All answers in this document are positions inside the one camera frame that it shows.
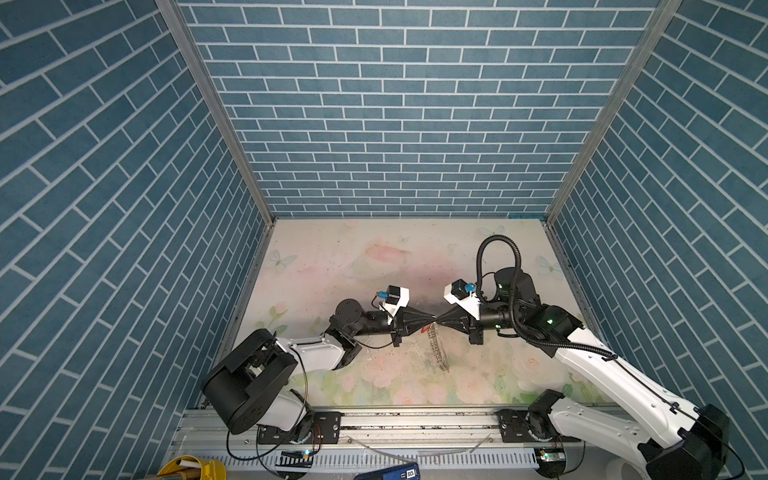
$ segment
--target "white cable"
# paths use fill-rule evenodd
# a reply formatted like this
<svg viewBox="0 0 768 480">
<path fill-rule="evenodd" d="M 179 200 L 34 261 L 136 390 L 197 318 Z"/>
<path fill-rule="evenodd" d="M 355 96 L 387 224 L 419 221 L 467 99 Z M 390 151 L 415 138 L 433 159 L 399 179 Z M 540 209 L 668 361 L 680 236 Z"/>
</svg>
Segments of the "white cable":
<svg viewBox="0 0 768 480">
<path fill-rule="evenodd" d="M 385 457 L 394 458 L 395 460 L 399 460 L 399 461 L 405 462 L 405 463 L 410 463 L 410 462 L 414 462 L 415 461 L 415 458 L 401 457 L 399 455 L 393 455 L 391 453 L 382 452 L 381 450 L 374 449 L 373 447 L 370 447 L 370 446 L 366 445 L 365 443 L 363 443 L 363 442 L 361 442 L 361 441 L 359 441 L 357 439 L 353 439 L 352 437 L 347 437 L 347 438 L 349 440 L 351 440 L 352 442 L 355 442 L 357 445 L 360 445 L 361 447 L 365 448 L 366 450 L 370 450 L 371 452 L 378 453 L 379 455 L 384 455 Z M 453 455 L 453 454 L 456 454 L 456 453 L 472 453 L 480 445 L 485 443 L 490 438 L 491 438 L 490 435 L 486 436 L 483 440 L 480 440 L 480 442 L 478 442 L 475 446 L 473 446 L 471 448 L 453 449 L 453 450 L 423 450 L 423 451 L 420 450 L 420 451 L 418 451 L 416 453 L 416 456 L 417 457 L 440 457 L 440 456 L 444 456 L 444 455 Z"/>
</svg>

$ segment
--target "brick wall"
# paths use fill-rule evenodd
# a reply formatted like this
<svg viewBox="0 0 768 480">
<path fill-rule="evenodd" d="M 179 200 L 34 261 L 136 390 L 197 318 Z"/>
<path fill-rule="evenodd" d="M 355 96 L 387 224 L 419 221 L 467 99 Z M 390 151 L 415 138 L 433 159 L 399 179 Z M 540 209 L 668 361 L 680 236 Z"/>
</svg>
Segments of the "brick wall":
<svg viewBox="0 0 768 480">
<path fill-rule="evenodd" d="M 0 478 L 143 477 L 262 220 L 152 0 L 0 3 L 0 112 Z"/>
<path fill-rule="evenodd" d="M 657 0 L 181 3 L 278 215 L 507 217 L 544 213 Z"/>
<path fill-rule="evenodd" d="M 611 346 L 724 408 L 752 478 L 768 478 L 766 25 L 762 0 L 685 0 L 555 224 Z"/>
</svg>

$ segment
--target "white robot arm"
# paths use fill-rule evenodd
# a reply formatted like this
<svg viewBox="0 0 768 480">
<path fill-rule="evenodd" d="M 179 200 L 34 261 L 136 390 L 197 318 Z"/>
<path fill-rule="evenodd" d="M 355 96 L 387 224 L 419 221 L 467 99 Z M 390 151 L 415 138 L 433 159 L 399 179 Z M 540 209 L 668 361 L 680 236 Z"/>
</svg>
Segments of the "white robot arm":
<svg viewBox="0 0 768 480">
<path fill-rule="evenodd" d="M 275 338 L 264 329 L 252 333 L 203 380 L 204 395 L 234 434 L 256 423 L 288 432 L 307 413 L 306 403 L 280 390 L 292 375 L 348 365 L 361 350 L 355 335 L 388 333 L 398 346 L 403 336 L 437 322 L 481 345 L 483 332 L 496 330 L 500 336 L 519 336 L 558 359 L 633 419 L 608 415 L 546 390 L 528 407 L 526 420 L 535 438 L 583 439 L 644 469 L 653 480 L 717 478 L 729 449 L 727 416 L 712 405 L 697 408 L 665 389 L 610 351 L 579 319 L 542 303 L 531 277 L 519 269 L 519 252 L 507 237 L 486 239 L 478 260 L 485 245 L 495 240 L 513 247 L 515 267 L 495 272 L 494 298 L 482 296 L 478 272 L 477 285 L 456 280 L 445 288 L 446 300 L 455 306 L 440 316 L 408 307 L 408 289 L 396 286 L 377 294 L 377 310 L 371 312 L 355 300 L 343 300 L 320 337 Z M 501 333 L 507 328 L 515 334 Z"/>
</svg>

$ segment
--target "wire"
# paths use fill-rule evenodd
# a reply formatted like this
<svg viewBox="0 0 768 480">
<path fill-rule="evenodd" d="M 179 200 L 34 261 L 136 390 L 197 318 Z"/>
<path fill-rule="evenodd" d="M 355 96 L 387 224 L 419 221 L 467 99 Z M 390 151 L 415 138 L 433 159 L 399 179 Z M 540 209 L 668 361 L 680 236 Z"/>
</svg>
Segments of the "wire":
<svg viewBox="0 0 768 480">
<path fill-rule="evenodd" d="M 320 425 L 315 425 L 315 427 L 317 427 L 317 452 L 314 452 L 312 456 L 320 453 L 320 449 L 323 447 L 323 431 L 320 430 Z"/>
<path fill-rule="evenodd" d="M 441 457 L 441 456 L 445 456 L 445 455 L 454 455 L 456 453 L 465 453 L 465 452 L 466 453 L 472 453 L 475 450 L 477 450 L 480 447 L 480 445 L 482 445 L 483 443 L 488 441 L 488 439 L 490 439 L 490 438 L 491 438 L 491 436 L 487 435 L 484 439 L 482 439 L 479 442 L 477 442 L 475 444 L 475 446 L 472 446 L 472 447 L 469 447 L 469 448 L 466 448 L 466 449 L 453 449 L 453 450 L 445 450 L 445 451 L 429 451 L 429 450 L 427 450 L 427 451 L 419 451 L 414 457 L 408 458 L 408 457 L 401 457 L 399 455 L 393 455 L 393 454 L 387 453 L 387 452 L 382 452 L 381 450 L 377 450 L 377 449 L 374 449 L 371 446 L 366 445 L 365 443 L 359 441 L 358 439 L 354 439 L 352 437 L 347 437 L 347 439 L 350 442 L 355 442 L 357 445 L 360 445 L 361 447 L 363 447 L 366 450 L 369 450 L 371 452 L 378 453 L 379 455 L 384 455 L 385 457 L 393 458 L 395 460 L 399 460 L 399 461 L 405 462 L 405 463 L 416 462 L 419 458 Z"/>
<path fill-rule="evenodd" d="M 515 302 L 517 299 L 517 278 L 518 274 L 521 271 L 520 265 L 521 265 L 521 257 L 520 257 L 520 250 L 518 249 L 518 246 L 513 242 L 509 237 L 505 237 L 504 235 L 491 235 L 490 237 L 486 238 L 485 240 L 480 243 L 480 247 L 478 248 L 478 254 L 477 259 L 475 261 L 475 265 L 477 267 L 477 274 L 478 274 L 478 282 L 477 282 L 477 290 L 480 291 L 482 287 L 482 254 L 485 251 L 485 248 L 488 246 L 489 243 L 495 242 L 495 241 L 502 241 L 509 245 L 509 247 L 512 249 L 512 253 L 515 255 L 515 269 L 512 273 L 511 278 L 511 284 L 510 284 L 510 293 L 509 293 L 509 299 L 508 299 L 508 311 L 509 311 L 509 319 L 510 323 L 512 325 L 512 329 L 515 331 L 515 333 L 520 336 L 525 342 L 530 343 L 533 346 L 538 347 L 554 347 L 554 348 L 566 348 L 566 349 L 577 349 L 577 350 L 584 350 L 585 352 L 592 352 L 597 355 L 603 356 L 603 359 L 605 361 L 615 361 L 626 373 L 629 374 L 632 378 L 634 378 L 638 383 L 640 383 L 643 387 L 645 387 L 648 391 L 653 393 L 656 397 L 658 397 L 662 402 L 666 403 L 670 406 L 670 408 L 674 411 L 678 411 L 688 417 L 689 419 L 693 420 L 695 423 L 699 424 L 703 429 L 705 429 L 707 432 L 710 433 L 715 439 L 718 439 L 720 443 L 725 446 L 728 450 L 731 451 L 736 456 L 736 459 L 739 461 L 739 464 L 741 466 L 741 473 L 738 475 L 725 478 L 724 480 L 736 480 L 737 478 L 741 478 L 746 473 L 746 468 L 744 467 L 744 462 L 742 461 L 741 457 L 739 457 L 739 454 L 736 453 L 736 450 L 731 448 L 731 446 L 720 439 L 718 435 L 715 435 L 712 430 L 709 429 L 706 425 L 704 425 L 702 422 L 700 422 L 698 419 L 695 419 L 693 416 L 689 415 L 687 412 L 684 412 L 682 409 L 680 409 L 680 406 L 675 402 L 672 403 L 669 400 L 665 399 L 663 396 L 659 395 L 658 392 L 653 390 L 650 386 L 643 383 L 642 380 L 637 378 L 627 367 L 621 364 L 621 362 L 618 361 L 618 354 L 611 352 L 610 350 L 602 349 L 593 345 L 588 345 L 586 343 L 576 343 L 576 342 L 568 342 L 568 343 L 561 343 L 561 342 L 549 342 L 549 341 L 543 341 L 536 338 L 533 338 L 529 336 L 526 332 L 524 332 L 522 329 L 519 328 L 517 319 L 515 318 Z M 483 297 L 483 295 L 479 294 L 478 298 L 481 302 L 487 303 L 487 300 Z M 501 332 L 498 331 L 497 333 L 500 336 L 505 336 L 507 334 L 501 334 Z"/>
<path fill-rule="evenodd" d="M 563 452 L 565 451 L 565 445 L 563 445 L 563 438 L 558 435 L 558 438 L 560 439 L 560 445 L 563 446 Z M 581 464 L 584 463 L 584 456 L 587 454 L 587 443 L 582 440 L 583 444 L 581 445 L 581 460 L 578 461 L 578 464 L 571 468 L 570 470 L 567 470 L 565 472 L 562 472 L 560 475 L 567 475 L 569 473 L 576 472 L 579 467 L 581 467 Z"/>
<path fill-rule="evenodd" d="M 613 359 L 613 360 L 614 360 L 614 362 L 616 362 L 617 365 L 619 365 L 621 367 L 622 370 L 624 370 L 627 374 L 629 374 L 630 377 L 635 379 L 635 381 L 640 383 L 649 392 L 653 393 L 659 400 L 661 400 L 662 402 L 666 403 L 674 411 L 680 412 L 683 415 L 685 415 L 686 417 L 688 417 L 689 419 L 691 419 L 694 422 L 698 423 L 701 426 L 701 428 L 707 430 L 707 432 L 709 432 L 710 435 L 712 435 L 715 439 L 717 439 L 720 442 L 720 444 L 722 444 L 725 448 L 730 450 L 730 452 L 733 453 L 736 456 L 736 460 L 739 461 L 739 465 L 741 467 L 741 472 L 738 475 L 734 475 L 732 477 L 724 478 L 723 480 L 736 480 L 737 478 L 741 478 L 741 477 L 744 476 L 744 474 L 746 473 L 746 468 L 744 467 L 744 462 L 742 461 L 742 459 L 739 456 L 739 454 L 736 453 L 736 450 L 734 450 L 727 442 L 723 441 L 718 435 L 715 435 L 715 433 L 712 430 L 710 430 L 709 427 L 704 425 L 701 421 L 699 421 L 698 419 L 695 419 L 692 415 L 689 415 L 688 412 L 685 412 L 684 410 L 682 410 L 680 408 L 680 406 L 677 404 L 677 402 L 672 403 L 669 400 L 665 399 L 663 396 L 659 395 L 659 393 L 656 390 L 652 389 L 645 382 L 640 380 L 635 374 L 633 374 L 626 366 L 622 365 L 621 362 L 618 361 L 618 358 Z"/>
<path fill-rule="evenodd" d="M 256 458 L 259 459 L 259 463 L 261 464 L 262 468 L 264 468 L 264 470 L 267 470 L 269 473 L 271 473 L 272 475 L 276 476 L 277 478 L 281 478 L 282 480 L 286 480 L 288 478 L 288 475 L 283 477 L 281 474 L 277 473 L 274 470 L 270 470 L 269 467 L 264 465 L 264 460 L 262 460 L 263 455 L 259 455 L 259 434 L 260 433 L 261 433 L 261 425 L 259 425 L 257 430 L 256 430 Z"/>
<path fill-rule="evenodd" d="M 360 345 L 362 345 L 362 346 L 366 347 L 366 348 L 369 348 L 369 349 L 374 349 L 374 350 L 382 349 L 382 348 L 384 348 L 384 347 L 386 347 L 386 346 L 390 346 L 390 345 L 392 345 L 392 342 L 389 342 L 389 343 L 387 343 L 386 345 L 382 345 L 382 346 L 370 346 L 370 345 L 366 345 L 365 343 L 363 343 L 363 342 L 359 341 L 358 339 L 355 339 L 355 341 L 356 341 L 357 343 L 359 343 Z"/>
<path fill-rule="evenodd" d="M 480 285 L 482 285 L 482 280 L 483 280 L 484 278 L 486 278 L 488 275 L 492 274 L 492 273 L 496 273 L 496 272 L 487 272 L 485 275 L 481 276 L 481 277 L 480 277 Z M 485 296 L 484 296 L 484 295 L 482 294 L 482 292 L 480 291 L 480 286 L 478 286 L 478 296 L 482 296 L 482 298 L 485 298 Z M 493 294 L 493 298 L 491 298 L 491 299 L 490 299 L 490 300 L 488 300 L 488 301 L 489 301 L 489 302 L 495 302 L 496 300 L 498 300 L 498 292 L 494 292 L 494 294 Z"/>
<path fill-rule="evenodd" d="M 520 336 L 517 333 L 502 333 L 500 329 L 496 329 L 496 335 L 504 339 L 518 339 Z"/>
<path fill-rule="evenodd" d="M 303 398 L 301 410 L 299 410 L 299 415 L 296 417 L 296 421 L 293 423 L 293 426 L 286 432 L 285 435 L 283 435 L 283 437 L 278 441 L 278 443 L 275 444 L 274 447 L 272 447 L 269 451 L 263 453 L 262 455 L 259 455 L 259 432 L 261 432 L 261 425 L 259 425 L 257 429 L 257 434 L 256 434 L 256 456 L 255 457 L 238 457 L 237 455 L 233 454 L 232 451 L 230 450 L 230 430 L 227 429 L 227 440 L 225 441 L 225 444 L 227 446 L 227 453 L 230 455 L 230 457 L 234 458 L 235 460 L 240 460 L 241 462 L 250 462 L 252 460 L 259 460 L 259 463 L 261 463 L 261 458 L 265 455 L 269 455 L 270 453 L 274 452 L 277 449 L 277 447 L 281 446 L 288 438 L 288 435 L 290 435 L 293 429 L 296 428 L 297 425 L 299 425 L 299 422 L 301 422 L 301 417 L 303 416 L 304 411 L 306 410 L 306 397 L 310 393 L 310 383 L 306 378 L 306 368 L 304 368 L 304 360 L 302 360 L 301 355 L 299 355 L 299 353 L 293 347 L 290 347 L 290 349 L 291 351 L 293 351 L 294 354 L 296 354 L 296 357 L 299 359 L 299 363 L 301 364 L 301 371 L 304 374 L 304 398 Z"/>
<path fill-rule="evenodd" d="M 383 307 L 382 307 L 382 308 L 379 308 L 379 307 L 381 306 L 381 303 L 380 303 L 378 306 L 373 304 L 373 302 L 374 302 L 374 301 L 375 301 L 377 298 L 379 298 L 379 295 L 378 295 L 378 294 L 377 294 L 376 296 L 374 296 L 374 297 L 371 299 L 371 306 L 372 306 L 373 308 L 375 308 L 375 309 L 379 310 L 379 311 L 383 311 L 384 313 L 386 313 L 386 315 L 387 315 L 389 318 L 391 318 L 392 320 L 394 320 L 394 319 L 395 319 L 395 317 L 394 317 L 394 316 L 392 316 L 392 314 L 389 312 L 389 310 L 387 310 L 386 308 L 383 308 Z"/>
<path fill-rule="evenodd" d="M 584 350 L 585 352 L 592 352 L 596 355 L 600 355 L 603 358 L 607 360 L 612 360 L 618 357 L 616 353 L 611 352 L 610 350 L 602 349 L 599 347 L 596 347 L 594 345 L 588 345 L 586 343 L 578 343 L 578 342 L 552 342 L 547 340 L 539 340 L 536 339 L 530 335 L 528 335 L 518 324 L 517 319 L 515 318 L 515 304 L 517 303 L 517 295 L 518 295 L 518 276 L 521 272 L 521 264 L 522 259 L 520 256 L 520 249 L 518 249 L 518 246 L 515 242 L 512 241 L 511 238 L 505 237 L 504 235 L 491 235 L 490 237 L 486 238 L 485 240 L 480 243 L 480 247 L 478 248 L 478 254 L 477 258 L 475 259 L 475 266 L 477 269 L 477 277 L 478 281 L 476 283 L 477 291 L 480 291 L 482 288 L 482 255 L 485 252 L 485 248 L 488 246 L 489 243 L 501 241 L 506 243 L 509 248 L 512 249 L 512 253 L 515 256 L 515 266 L 513 267 L 512 271 L 512 278 L 510 282 L 509 287 L 509 298 L 507 301 L 507 314 L 509 315 L 509 322 L 512 326 L 512 329 L 515 331 L 515 333 L 525 340 L 525 342 L 530 343 L 533 346 L 537 346 L 539 348 L 542 347 L 552 347 L 552 348 L 563 348 L 563 349 L 576 349 L 576 350 Z M 488 300 L 483 297 L 483 295 L 478 295 L 478 299 L 482 303 L 487 303 Z"/>
</svg>

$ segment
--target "floral tabletop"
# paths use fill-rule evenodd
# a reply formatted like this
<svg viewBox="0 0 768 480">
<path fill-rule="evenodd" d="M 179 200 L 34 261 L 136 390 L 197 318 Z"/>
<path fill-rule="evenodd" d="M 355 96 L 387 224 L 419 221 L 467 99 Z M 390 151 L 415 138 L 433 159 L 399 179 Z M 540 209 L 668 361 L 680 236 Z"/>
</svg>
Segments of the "floral tabletop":
<svg viewBox="0 0 768 480">
<path fill-rule="evenodd" d="M 538 220 L 280 220 L 253 288 L 236 344 L 255 329 L 304 338 L 321 333 L 336 304 L 353 298 L 365 307 L 388 285 L 410 289 L 409 305 L 438 315 L 448 310 L 443 288 L 458 278 L 474 282 L 475 255 L 487 236 L 512 238 L 522 268 L 541 301 L 581 313 Z M 485 249 L 483 273 L 512 266 L 509 247 Z M 486 293 L 492 296 L 493 291 Z M 315 406 L 401 406 L 531 403 L 544 389 L 579 402 L 604 402 L 591 383 L 520 339 L 493 332 L 482 346 L 437 327 L 423 329 L 399 348 L 367 349 L 347 367 L 310 372 L 308 402 Z M 384 345 L 388 336 L 361 339 Z M 443 365 L 434 353 L 437 344 Z M 303 377 L 289 387 L 303 390 Z"/>
</svg>

